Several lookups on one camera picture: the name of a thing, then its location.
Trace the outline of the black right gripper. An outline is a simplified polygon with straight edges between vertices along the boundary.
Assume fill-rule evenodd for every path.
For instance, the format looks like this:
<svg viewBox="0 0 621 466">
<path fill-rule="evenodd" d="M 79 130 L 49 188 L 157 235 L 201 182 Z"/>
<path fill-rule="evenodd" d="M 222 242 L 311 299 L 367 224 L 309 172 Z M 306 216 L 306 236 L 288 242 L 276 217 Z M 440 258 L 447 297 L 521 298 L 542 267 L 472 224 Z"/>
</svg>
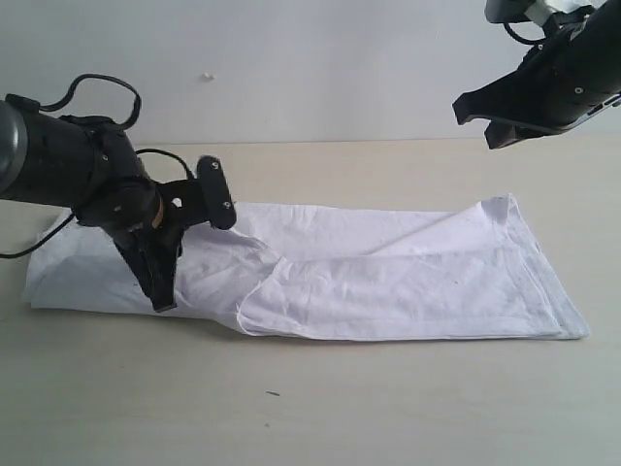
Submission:
<svg viewBox="0 0 621 466">
<path fill-rule="evenodd" d="M 490 150 L 563 134 L 620 104 L 620 30 L 565 33 L 452 104 L 459 125 L 489 120 Z"/>
</svg>

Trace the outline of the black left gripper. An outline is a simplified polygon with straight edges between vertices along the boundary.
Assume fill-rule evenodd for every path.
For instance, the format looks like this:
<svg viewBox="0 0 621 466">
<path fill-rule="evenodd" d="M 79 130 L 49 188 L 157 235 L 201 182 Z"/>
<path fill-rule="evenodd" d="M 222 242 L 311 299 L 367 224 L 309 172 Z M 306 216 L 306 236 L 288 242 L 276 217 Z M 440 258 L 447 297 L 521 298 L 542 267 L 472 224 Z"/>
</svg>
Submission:
<svg viewBox="0 0 621 466">
<path fill-rule="evenodd" d="M 80 225 L 98 227 L 113 239 L 156 313 L 177 305 L 175 276 L 181 238 L 186 229 L 204 221 L 198 180 L 109 182 L 72 211 Z"/>
</svg>

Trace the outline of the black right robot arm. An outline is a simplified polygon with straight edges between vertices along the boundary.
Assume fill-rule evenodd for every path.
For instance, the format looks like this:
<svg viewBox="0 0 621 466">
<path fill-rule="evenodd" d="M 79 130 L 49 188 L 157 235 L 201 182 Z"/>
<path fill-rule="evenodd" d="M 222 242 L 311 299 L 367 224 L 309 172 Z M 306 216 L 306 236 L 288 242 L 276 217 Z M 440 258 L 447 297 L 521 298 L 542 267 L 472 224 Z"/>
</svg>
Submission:
<svg viewBox="0 0 621 466">
<path fill-rule="evenodd" d="M 460 125 L 487 120 L 489 149 L 561 135 L 619 106 L 619 2 L 489 1 L 484 14 L 529 49 L 513 72 L 452 105 Z"/>
</svg>

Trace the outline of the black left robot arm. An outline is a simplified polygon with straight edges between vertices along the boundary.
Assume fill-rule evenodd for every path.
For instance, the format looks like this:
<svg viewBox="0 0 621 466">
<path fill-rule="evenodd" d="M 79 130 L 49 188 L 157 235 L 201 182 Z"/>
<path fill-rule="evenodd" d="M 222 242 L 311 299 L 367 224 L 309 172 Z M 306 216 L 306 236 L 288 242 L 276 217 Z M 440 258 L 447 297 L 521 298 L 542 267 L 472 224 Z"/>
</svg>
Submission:
<svg viewBox="0 0 621 466">
<path fill-rule="evenodd" d="M 105 116 L 45 116 L 14 94 L 1 102 L 1 197 L 67 208 L 102 230 L 153 309 L 176 306 L 174 283 L 187 222 L 174 201 L 194 181 L 152 179 L 125 130 Z"/>
</svg>

